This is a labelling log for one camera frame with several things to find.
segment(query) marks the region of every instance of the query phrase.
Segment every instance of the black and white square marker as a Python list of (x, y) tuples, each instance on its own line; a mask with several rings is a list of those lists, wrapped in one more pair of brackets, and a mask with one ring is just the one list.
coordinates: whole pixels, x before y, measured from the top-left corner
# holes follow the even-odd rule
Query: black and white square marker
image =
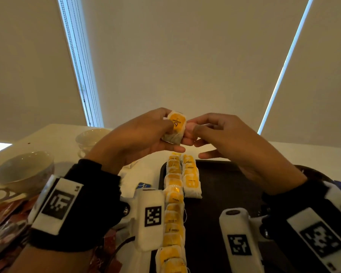
[(341, 249), (341, 240), (322, 221), (300, 231), (300, 234), (321, 258)]
[(145, 208), (145, 227), (162, 224), (162, 206)]
[(246, 235), (227, 235), (233, 255), (250, 256), (251, 251)]
[(62, 220), (73, 201), (74, 195), (55, 190), (43, 208), (42, 214)]

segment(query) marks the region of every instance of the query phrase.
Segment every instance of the white device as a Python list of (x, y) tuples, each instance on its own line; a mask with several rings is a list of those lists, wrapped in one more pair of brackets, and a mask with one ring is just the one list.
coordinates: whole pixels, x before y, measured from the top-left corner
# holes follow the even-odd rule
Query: white device
[(260, 233), (264, 217), (250, 218), (244, 208), (227, 209), (219, 218), (233, 273), (264, 273), (258, 241), (270, 241)]
[(127, 225), (130, 236), (135, 236), (135, 247), (142, 252), (160, 248), (164, 232), (163, 191), (138, 188), (133, 198), (121, 197), (120, 201), (128, 203), (130, 209), (113, 229)]

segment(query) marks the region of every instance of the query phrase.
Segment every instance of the person's right hand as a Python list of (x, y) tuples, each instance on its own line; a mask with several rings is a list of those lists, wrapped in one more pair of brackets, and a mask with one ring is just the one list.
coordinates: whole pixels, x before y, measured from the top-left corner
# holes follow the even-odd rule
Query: person's right hand
[(200, 153), (200, 159), (223, 157), (235, 162), (248, 179), (268, 194), (289, 191), (307, 180), (301, 171), (237, 116), (208, 113), (191, 119), (187, 121), (185, 137), (195, 140), (195, 147), (209, 143), (216, 147)]

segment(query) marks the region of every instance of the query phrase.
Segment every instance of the hand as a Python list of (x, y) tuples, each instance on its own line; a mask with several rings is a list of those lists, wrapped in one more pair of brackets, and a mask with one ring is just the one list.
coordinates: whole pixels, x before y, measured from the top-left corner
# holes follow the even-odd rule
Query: hand
[[(173, 122), (163, 120), (170, 112), (158, 108), (122, 124), (103, 137), (85, 158), (100, 163), (104, 171), (118, 174), (123, 166), (156, 151), (185, 152), (184, 147), (161, 140), (165, 133), (173, 132)], [(182, 143), (193, 141), (184, 138)]]
[(268, 141), (234, 115), (209, 113), (186, 124), (185, 137), (195, 147), (212, 144), (200, 159), (223, 157), (235, 162), (245, 176), (268, 194), (278, 194), (303, 184), (307, 177)]

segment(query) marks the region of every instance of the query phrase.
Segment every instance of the person's left hand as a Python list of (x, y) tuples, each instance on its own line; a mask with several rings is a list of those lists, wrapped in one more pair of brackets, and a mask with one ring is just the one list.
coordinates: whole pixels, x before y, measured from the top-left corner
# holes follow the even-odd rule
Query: person's left hand
[[(85, 156), (100, 163), (102, 170), (118, 174), (121, 168), (156, 151), (185, 152), (185, 148), (161, 140), (165, 133), (173, 132), (173, 122), (164, 120), (171, 110), (158, 108), (136, 117), (103, 137)], [(193, 140), (183, 138), (182, 144)]]

